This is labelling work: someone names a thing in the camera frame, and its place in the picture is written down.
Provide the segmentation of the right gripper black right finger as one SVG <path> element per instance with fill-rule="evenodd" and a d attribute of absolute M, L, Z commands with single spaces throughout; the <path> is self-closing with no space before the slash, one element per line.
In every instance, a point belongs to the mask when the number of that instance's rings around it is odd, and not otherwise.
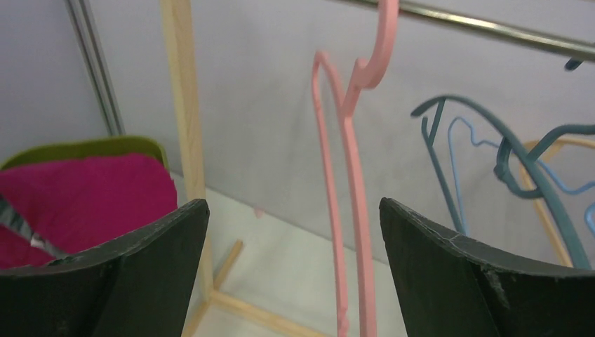
<path fill-rule="evenodd" d="M 593 336 L 594 272 L 518 256 L 391 198 L 380 227 L 409 336 Z"/>

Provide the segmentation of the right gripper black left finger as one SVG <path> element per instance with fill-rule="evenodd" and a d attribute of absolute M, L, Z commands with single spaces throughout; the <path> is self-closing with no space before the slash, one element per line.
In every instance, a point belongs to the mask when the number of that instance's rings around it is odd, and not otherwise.
<path fill-rule="evenodd" d="M 104 244 L 1 271 L 2 336 L 180 336 L 210 210 L 192 200 Z"/>

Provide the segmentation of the magenta skirt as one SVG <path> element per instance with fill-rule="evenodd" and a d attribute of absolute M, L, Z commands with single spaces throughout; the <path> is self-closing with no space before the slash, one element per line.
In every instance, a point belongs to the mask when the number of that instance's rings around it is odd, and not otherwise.
<path fill-rule="evenodd" d="M 144 154 L 2 170 L 1 200 L 35 234 L 69 255 L 150 224 L 178 207 L 169 171 Z"/>

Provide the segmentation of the beige wooden hanger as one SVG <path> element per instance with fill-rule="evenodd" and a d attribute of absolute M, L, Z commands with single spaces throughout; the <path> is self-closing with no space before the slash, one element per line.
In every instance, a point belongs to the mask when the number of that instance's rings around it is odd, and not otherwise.
<path fill-rule="evenodd" d="M 565 145 L 574 145 L 594 150 L 594 140 L 587 138 L 576 138 L 570 136 L 563 136 L 554 141 L 544 153 L 544 159 L 549 161 L 555 154 L 557 154 Z M 534 199 L 533 206 L 538 215 L 542 228 L 549 238 L 549 243 L 554 250 L 559 262 L 566 267 L 573 267 L 573 262 L 570 259 L 567 248 L 557 230 L 551 216 L 546 210 L 546 205 L 541 199 Z"/>

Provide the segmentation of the grey-blue plastic hanger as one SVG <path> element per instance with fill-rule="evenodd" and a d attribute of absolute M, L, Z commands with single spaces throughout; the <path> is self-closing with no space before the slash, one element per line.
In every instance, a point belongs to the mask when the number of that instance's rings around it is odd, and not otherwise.
<path fill-rule="evenodd" d="M 460 224 L 456 209 L 455 191 L 450 191 L 434 149 L 436 133 L 441 122 L 444 106 L 448 101 L 457 102 L 474 110 L 475 113 L 483 117 L 500 134 L 501 141 L 500 143 L 496 143 L 499 147 L 493 169 L 495 177 L 514 196 L 520 199 L 531 201 L 541 199 L 545 203 L 546 210 L 559 231 L 570 259 L 573 262 L 573 267 L 583 270 L 590 269 L 591 263 L 575 226 L 556 193 L 559 189 L 535 161 L 554 144 L 555 140 L 563 136 L 592 139 L 594 125 L 563 124 L 553 128 L 539 140 L 523 144 L 501 119 L 469 98 L 459 95 L 439 95 L 418 105 L 410 115 L 412 117 L 419 117 L 422 120 L 422 137 L 454 226 Z"/>

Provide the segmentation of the light blue hanger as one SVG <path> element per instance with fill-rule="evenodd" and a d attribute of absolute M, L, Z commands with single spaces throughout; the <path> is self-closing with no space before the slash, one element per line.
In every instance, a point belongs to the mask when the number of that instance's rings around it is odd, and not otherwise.
<path fill-rule="evenodd" d="M 467 222 L 467 217 L 465 214 L 465 206 L 463 201 L 463 187 L 462 187 L 462 176 L 461 173 L 466 173 L 469 171 L 468 168 L 464 168 L 465 164 L 472 164 L 474 159 L 471 160 L 470 158 L 460 161 L 458 159 L 457 150 L 455 150 L 455 128 L 459 125 L 464 125 L 469 132 L 469 141 L 472 147 L 490 147 L 492 149 L 498 149 L 499 145 L 494 143 L 491 140 L 487 139 L 479 139 L 476 137 L 476 131 L 473 124 L 464 117 L 458 116 L 455 117 L 449 124 L 447 130 L 447 139 L 448 139 L 448 151 L 449 151 L 449 158 L 450 158 L 450 165 L 453 172 L 453 182 L 455 185 L 455 195 L 456 195 L 456 202 L 457 202 L 457 213 L 459 218 L 459 225 L 455 225 L 455 228 L 462 232 L 463 234 L 469 234 L 469 225 Z M 545 161 L 545 156 L 542 155 L 539 159 L 535 161 L 535 163 L 544 171 L 546 176 L 550 178 L 555 186 L 564 194 L 567 195 L 580 195 L 584 194 L 587 191 L 594 190 L 594 180 L 587 181 L 585 184 L 578 186 L 578 187 L 569 187 L 563 181 L 559 174 L 557 174 L 554 169 L 548 165 Z"/>

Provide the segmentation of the pink hanger hook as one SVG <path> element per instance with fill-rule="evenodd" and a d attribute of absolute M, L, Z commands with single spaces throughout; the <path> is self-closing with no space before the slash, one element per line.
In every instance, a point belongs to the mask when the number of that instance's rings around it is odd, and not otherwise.
<path fill-rule="evenodd" d="M 376 336 L 375 278 L 370 223 L 353 117 L 362 90 L 374 89 L 382 81 L 387 71 L 396 39 L 399 1 L 379 1 L 377 9 L 378 22 L 373 52 L 369 59 L 357 58 L 355 60 L 346 88 L 342 86 L 340 75 L 327 52 L 317 51 L 314 55 L 312 65 L 312 102 L 319 132 L 330 216 L 335 273 L 337 334 L 339 336 L 346 336 L 349 330 L 349 320 L 347 317 L 347 265 L 345 263 L 340 210 L 333 175 L 328 130 L 323 113 L 319 77 L 320 72 L 324 71 L 330 84 L 347 166 L 356 248 L 359 334 L 360 336 Z"/>

